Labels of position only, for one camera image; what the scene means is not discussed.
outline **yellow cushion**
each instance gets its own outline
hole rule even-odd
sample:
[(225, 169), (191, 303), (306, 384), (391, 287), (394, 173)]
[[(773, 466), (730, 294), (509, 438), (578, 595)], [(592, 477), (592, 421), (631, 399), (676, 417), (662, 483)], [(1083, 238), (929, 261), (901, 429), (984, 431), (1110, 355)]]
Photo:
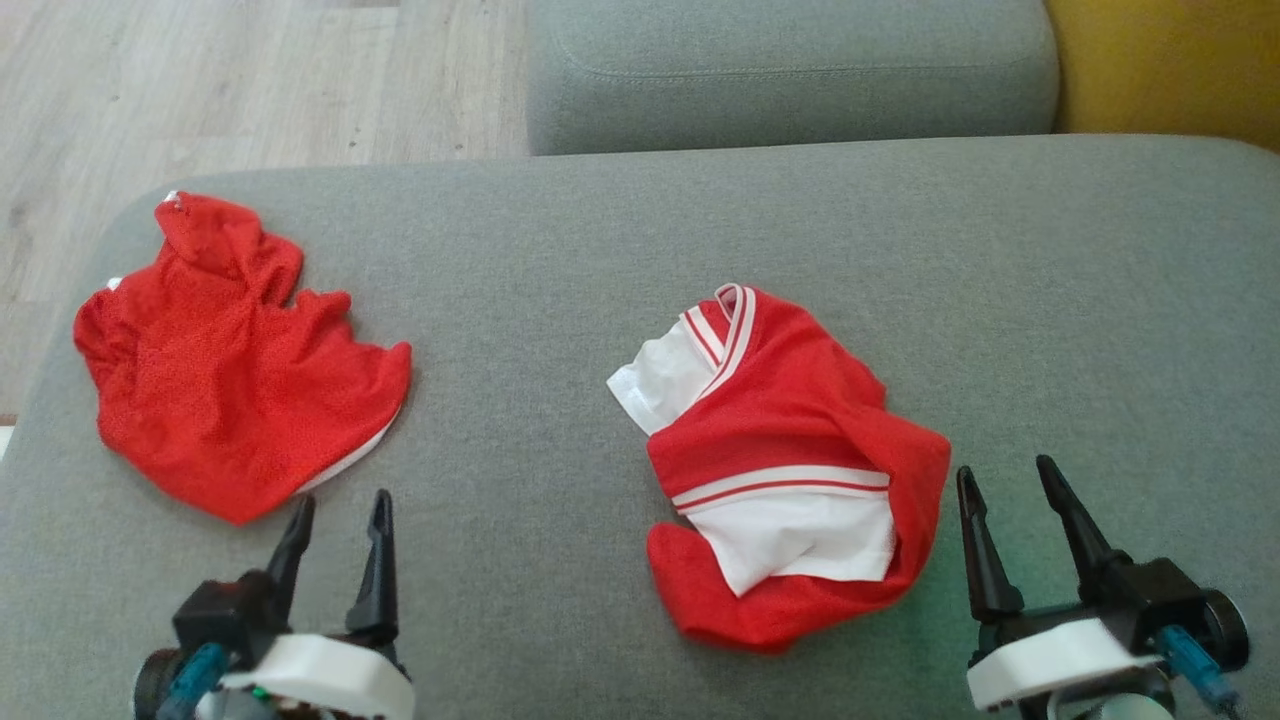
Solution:
[(1046, 0), (1061, 132), (1234, 137), (1280, 151), (1280, 1)]

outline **blue cable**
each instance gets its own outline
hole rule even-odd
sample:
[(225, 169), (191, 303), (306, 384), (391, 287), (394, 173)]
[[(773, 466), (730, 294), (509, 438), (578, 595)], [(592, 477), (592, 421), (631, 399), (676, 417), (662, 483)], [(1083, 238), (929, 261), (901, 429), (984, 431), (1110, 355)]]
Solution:
[(229, 662), (220, 644), (209, 643), (196, 651), (169, 685), (169, 697), (156, 712), (156, 720), (191, 720), (200, 698), (218, 687)]
[(1156, 650), (1169, 660), (1175, 674), (1187, 678), (1215, 715), (1239, 717), (1240, 693), (1231, 688), (1222, 669), (1181, 625), (1161, 629), (1156, 634)]

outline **gray couch cushion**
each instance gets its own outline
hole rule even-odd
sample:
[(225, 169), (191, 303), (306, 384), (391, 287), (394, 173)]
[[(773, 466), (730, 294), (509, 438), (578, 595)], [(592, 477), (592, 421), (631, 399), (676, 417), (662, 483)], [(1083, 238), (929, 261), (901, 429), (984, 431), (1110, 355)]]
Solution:
[(1041, 0), (540, 0), (536, 154), (1048, 132)]
[[(420, 717), (964, 717), (954, 488), (897, 606), (781, 659), (672, 629), (644, 542), (673, 512), (604, 379), (726, 279), (808, 306), (947, 434), (1033, 605), (1075, 588), (1041, 497), (1055, 455), (1120, 547), (1234, 596), (1280, 641), (1280, 158), (1176, 137), (974, 138), (192, 179), (257, 208), (347, 288), (358, 336), (410, 340), (383, 445), (319, 492), (294, 625), (337, 629), (378, 487), (397, 501), (401, 657)], [(163, 192), (93, 250), (78, 302), (147, 263)], [(202, 579), (266, 561), (106, 451), (68, 307), (0, 465), (5, 717), (119, 716)], [(1280, 714), (1280, 669), (1238, 675)], [(1184, 694), (1185, 717), (1204, 717)]]

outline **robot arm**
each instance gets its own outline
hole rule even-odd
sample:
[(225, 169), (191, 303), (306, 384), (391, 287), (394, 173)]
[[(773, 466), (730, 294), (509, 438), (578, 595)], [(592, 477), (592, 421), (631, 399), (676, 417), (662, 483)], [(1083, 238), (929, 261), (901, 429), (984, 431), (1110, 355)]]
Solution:
[(154, 652), (133, 688), (134, 720), (411, 720), (413, 687), (396, 657), (399, 620), (392, 498), (379, 491), (371, 547), (340, 635), (288, 625), (315, 500), (303, 497), (265, 570), (206, 580), (173, 616), (178, 648)]
[(1222, 673), (1248, 662), (1235, 605), (1201, 588), (1167, 557), (1135, 564), (1115, 550), (1048, 456), (1036, 460), (1050, 506), (1061, 516), (1079, 577), (1079, 602), (1025, 610), (987, 528), (973, 471), (956, 486), (970, 612), (980, 624), (969, 661), (979, 710), (1014, 706), (1025, 720), (1057, 720), (1066, 702), (1096, 701), (1080, 717), (1172, 717), (1170, 682), (1185, 676), (1210, 708), (1239, 717)]

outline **black wheel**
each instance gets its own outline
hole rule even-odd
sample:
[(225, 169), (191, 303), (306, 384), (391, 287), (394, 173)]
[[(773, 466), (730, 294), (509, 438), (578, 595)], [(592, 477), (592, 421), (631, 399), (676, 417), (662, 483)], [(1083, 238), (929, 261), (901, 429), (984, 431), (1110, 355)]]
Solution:
[(133, 720), (156, 720), (169, 685), (189, 657), (191, 653), (177, 648), (157, 650), (147, 657), (133, 680)]
[(1204, 591), (1204, 624), (1208, 625), (1211, 647), (1204, 650), (1226, 673), (1235, 673), (1249, 661), (1249, 630), (1244, 616), (1216, 589)]

